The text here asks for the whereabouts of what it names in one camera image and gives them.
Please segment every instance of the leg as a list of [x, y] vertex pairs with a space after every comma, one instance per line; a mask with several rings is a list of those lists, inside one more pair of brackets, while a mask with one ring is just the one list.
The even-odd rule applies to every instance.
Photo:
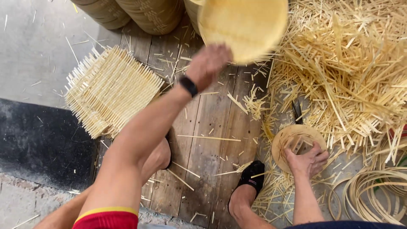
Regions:
[[[165, 168], [170, 161], [170, 148], [166, 139], [153, 150], [141, 171], [143, 184], [158, 170]], [[34, 229], [71, 229], [88, 197], [93, 185], [75, 198], [46, 216]]]
[[242, 229], [276, 229], [252, 212], [256, 189], [250, 185], [241, 185], [232, 193], [229, 211]]

